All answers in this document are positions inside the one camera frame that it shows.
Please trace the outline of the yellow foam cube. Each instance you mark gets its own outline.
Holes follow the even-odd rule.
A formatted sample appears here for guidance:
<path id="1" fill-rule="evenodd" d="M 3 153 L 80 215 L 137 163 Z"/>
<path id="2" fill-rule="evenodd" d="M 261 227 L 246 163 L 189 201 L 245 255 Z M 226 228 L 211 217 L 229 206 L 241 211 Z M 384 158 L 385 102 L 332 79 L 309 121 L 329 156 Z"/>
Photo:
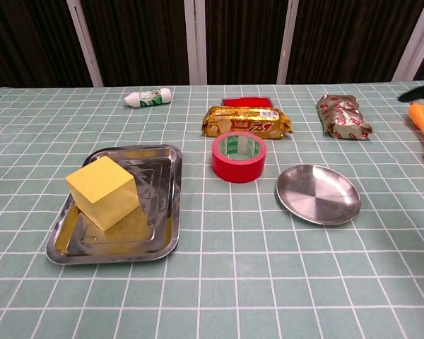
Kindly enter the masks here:
<path id="1" fill-rule="evenodd" d="M 102 156 L 65 178 L 74 202 L 103 232 L 139 207 L 134 176 Z"/>

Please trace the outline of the red tape roll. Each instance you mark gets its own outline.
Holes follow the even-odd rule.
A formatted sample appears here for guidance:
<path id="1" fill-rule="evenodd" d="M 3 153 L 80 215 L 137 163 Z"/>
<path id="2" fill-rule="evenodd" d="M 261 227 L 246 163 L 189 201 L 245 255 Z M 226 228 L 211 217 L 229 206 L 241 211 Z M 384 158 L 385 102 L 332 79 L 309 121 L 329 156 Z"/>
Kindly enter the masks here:
<path id="1" fill-rule="evenodd" d="M 212 169 L 227 182 L 252 182 L 264 171 L 266 144 L 252 133 L 224 133 L 214 140 L 211 150 Z"/>

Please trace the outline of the crumpled silver snack packet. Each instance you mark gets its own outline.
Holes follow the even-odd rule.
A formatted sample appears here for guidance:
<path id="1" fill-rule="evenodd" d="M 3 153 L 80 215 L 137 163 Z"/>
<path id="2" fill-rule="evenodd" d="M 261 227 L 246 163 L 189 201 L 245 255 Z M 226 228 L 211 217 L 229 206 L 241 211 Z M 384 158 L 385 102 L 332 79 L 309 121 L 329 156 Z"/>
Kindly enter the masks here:
<path id="1" fill-rule="evenodd" d="M 324 131 L 333 138 L 365 140 L 372 133 L 353 95 L 325 94 L 316 107 Z"/>

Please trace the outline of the round steel plate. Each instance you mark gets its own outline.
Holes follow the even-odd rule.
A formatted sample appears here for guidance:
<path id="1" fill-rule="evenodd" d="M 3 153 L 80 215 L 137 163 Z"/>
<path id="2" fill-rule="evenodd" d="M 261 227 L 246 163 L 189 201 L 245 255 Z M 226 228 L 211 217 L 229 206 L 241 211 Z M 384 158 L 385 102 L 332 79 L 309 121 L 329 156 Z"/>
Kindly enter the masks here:
<path id="1" fill-rule="evenodd" d="M 361 208 L 354 184 L 319 165 L 296 165 L 284 170 L 276 181 L 276 195 L 293 215 L 318 225 L 342 225 Z"/>

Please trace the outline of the white green plastic bottle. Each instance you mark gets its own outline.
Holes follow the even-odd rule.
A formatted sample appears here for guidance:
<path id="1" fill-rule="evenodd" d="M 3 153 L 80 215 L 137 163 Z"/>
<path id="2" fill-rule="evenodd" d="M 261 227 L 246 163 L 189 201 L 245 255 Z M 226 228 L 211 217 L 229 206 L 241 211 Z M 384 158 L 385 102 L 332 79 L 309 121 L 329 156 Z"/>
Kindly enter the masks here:
<path id="1" fill-rule="evenodd" d="M 124 98 L 124 104 L 129 107 L 150 107 L 170 103 L 172 92 L 169 88 L 135 92 Z"/>

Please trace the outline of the dark pleated curtain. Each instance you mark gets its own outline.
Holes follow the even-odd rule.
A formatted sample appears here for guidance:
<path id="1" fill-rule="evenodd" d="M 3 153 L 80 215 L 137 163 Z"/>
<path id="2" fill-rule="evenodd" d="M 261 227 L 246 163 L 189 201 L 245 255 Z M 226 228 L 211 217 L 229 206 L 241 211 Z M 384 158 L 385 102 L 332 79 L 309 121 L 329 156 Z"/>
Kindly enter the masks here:
<path id="1" fill-rule="evenodd" d="M 275 84 L 288 0 L 205 2 L 208 84 Z M 104 86 L 191 85 L 183 0 L 81 4 Z M 391 81 L 423 7 L 299 0 L 285 84 Z M 93 86 L 66 0 L 0 0 L 4 86 Z"/>

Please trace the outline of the flat red box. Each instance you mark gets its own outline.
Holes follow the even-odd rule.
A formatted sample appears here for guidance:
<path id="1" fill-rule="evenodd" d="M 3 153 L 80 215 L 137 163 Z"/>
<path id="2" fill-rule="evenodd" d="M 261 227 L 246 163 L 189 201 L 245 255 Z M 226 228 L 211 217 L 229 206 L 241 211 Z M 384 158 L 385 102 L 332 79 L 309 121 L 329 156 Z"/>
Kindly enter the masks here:
<path id="1" fill-rule="evenodd" d="M 272 108 L 273 104 L 269 97 L 233 97 L 223 98 L 222 106 Z"/>

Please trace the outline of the gold biscuit packet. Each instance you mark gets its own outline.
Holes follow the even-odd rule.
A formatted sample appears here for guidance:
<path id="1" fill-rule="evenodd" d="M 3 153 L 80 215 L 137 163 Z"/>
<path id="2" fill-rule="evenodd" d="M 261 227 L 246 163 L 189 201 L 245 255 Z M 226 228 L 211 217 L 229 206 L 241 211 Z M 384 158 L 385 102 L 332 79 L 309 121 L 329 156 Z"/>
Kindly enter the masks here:
<path id="1" fill-rule="evenodd" d="M 293 132 L 291 121 L 277 108 L 230 106 L 210 108 L 203 118 L 201 130 L 208 137 L 243 131 L 263 139 L 282 139 Z"/>

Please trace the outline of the rectangular steel tray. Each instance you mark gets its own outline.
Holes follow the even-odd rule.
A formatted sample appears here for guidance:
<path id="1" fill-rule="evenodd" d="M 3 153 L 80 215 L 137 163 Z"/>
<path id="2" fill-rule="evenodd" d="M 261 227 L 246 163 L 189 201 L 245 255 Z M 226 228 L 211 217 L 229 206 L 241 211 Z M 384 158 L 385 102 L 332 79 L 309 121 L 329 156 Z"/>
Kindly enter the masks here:
<path id="1" fill-rule="evenodd" d="M 90 154 L 84 165 L 108 156 L 134 176 L 140 205 L 103 232 L 68 197 L 46 245 L 58 264 L 153 261 L 179 239 L 182 154 L 171 145 L 129 145 Z"/>

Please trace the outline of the green checked tablecloth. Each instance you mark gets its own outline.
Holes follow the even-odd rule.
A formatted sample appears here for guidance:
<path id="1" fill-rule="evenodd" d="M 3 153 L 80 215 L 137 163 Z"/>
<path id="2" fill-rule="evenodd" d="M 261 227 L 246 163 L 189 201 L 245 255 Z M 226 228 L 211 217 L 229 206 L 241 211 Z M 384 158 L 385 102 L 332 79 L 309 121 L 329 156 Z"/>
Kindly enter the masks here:
<path id="1" fill-rule="evenodd" d="M 416 82 L 175 86 L 129 109 L 129 88 L 0 89 L 0 339 L 424 339 L 424 140 L 397 97 Z M 317 102 L 355 96 L 365 140 L 325 132 Z M 207 109 L 261 95 L 293 132 L 268 141 L 262 176 L 217 178 Z M 45 246 L 66 175 L 101 148 L 168 143 L 183 154 L 180 236 L 149 263 L 60 266 Z M 282 206 L 276 181 L 328 167 L 361 198 L 342 225 Z"/>

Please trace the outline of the white frame post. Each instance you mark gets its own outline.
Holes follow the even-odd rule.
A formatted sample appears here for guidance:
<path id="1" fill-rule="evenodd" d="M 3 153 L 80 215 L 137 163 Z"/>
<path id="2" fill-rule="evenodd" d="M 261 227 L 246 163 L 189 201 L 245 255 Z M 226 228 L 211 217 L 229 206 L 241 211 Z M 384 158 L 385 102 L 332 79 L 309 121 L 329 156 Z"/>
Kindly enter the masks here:
<path id="1" fill-rule="evenodd" d="M 295 22 L 298 13 L 299 0 L 288 0 L 288 7 L 285 16 L 285 27 L 283 31 L 283 41 L 281 44 L 281 54 L 278 63 L 277 84 L 285 84 L 288 72 L 290 53 L 295 32 Z"/>
<path id="2" fill-rule="evenodd" d="M 206 2 L 205 0 L 183 1 L 189 83 L 207 85 Z"/>
<path id="3" fill-rule="evenodd" d="M 412 81 L 424 60 L 424 7 L 414 27 L 392 81 Z"/>
<path id="4" fill-rule="evenodd" d="M 103 87 L 102 75 L 90 37 L 88 24 L 83 12 L 81 0 L 66 0 L 71 19 L 81 46 L 90 79 L 94 87 Z"/>

